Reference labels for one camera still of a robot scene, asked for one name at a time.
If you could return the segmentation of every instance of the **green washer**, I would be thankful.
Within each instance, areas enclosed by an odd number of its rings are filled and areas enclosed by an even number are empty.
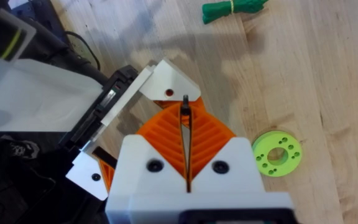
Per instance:
[[[278,160],[268,160],[272,149],[284,149],[284,155]],[[256,139],[252,145],[256,164],[261,173],[269,177],[281,177],[294,171],[302,159],[299,142],[284,131],[269,131]]]

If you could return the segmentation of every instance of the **wooden table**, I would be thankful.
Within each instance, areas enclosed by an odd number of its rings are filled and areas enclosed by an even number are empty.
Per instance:
[[[208,0],[60,0],[67,30],[82,35],[103,72],[169,58],[200,85],[207,110],[251,141],[269,129],[303,146],[296,171],[264,177],[288,191],[302,223],[358,223],[358,0],[270,0],[256,15],[204,25]],[[83,45],[72,39],[90,60]],[[159,108],[136,95],[103,134],[122,139]]]

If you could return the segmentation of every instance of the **black bolt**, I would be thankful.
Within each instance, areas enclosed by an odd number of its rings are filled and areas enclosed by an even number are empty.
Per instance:
[[[189,96],[188,95],[183,96],[183,104],[180,108],[180,113],[182,115],[190,115],[190,113],[191,113],[190,107],[189,107]]]
[[[225,174],[229,172],[229,164],[224,161],[216,161],[212,163],[212,169],[218,174]]]
[[[92,174],[92,180],[94,181],[99,181],[100,180],[100,175],[99,174]]]
[[[149,170],[150,172],[160,172],[163,167],[163,163],[156,159],[152,159],[150,162],[147,163],[147,170]]]

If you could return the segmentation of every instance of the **black wire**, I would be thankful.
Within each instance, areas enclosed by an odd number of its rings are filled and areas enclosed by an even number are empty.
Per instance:
[[[85,46],[88,48],[89,52],[91,52],[91,55],[92,55],[92,57],[94,58],[94,61],[96,62],[96,66],[97,66],[98,70],[100,71],[100,62],[99,62],[97,56],[93,53],[91,47],[88,45],[88,43],[86,43],[86,41],[84,40],[84,38],[82,38],[82,36],[80,36],[80,35],[78,35],[78,34],[72,32],[72,31],[65,31],[65,34],[66,34],[66,35],[72,35],[72,36],[78,38],[80,41],[82,41],[82,43],[85,44]]]

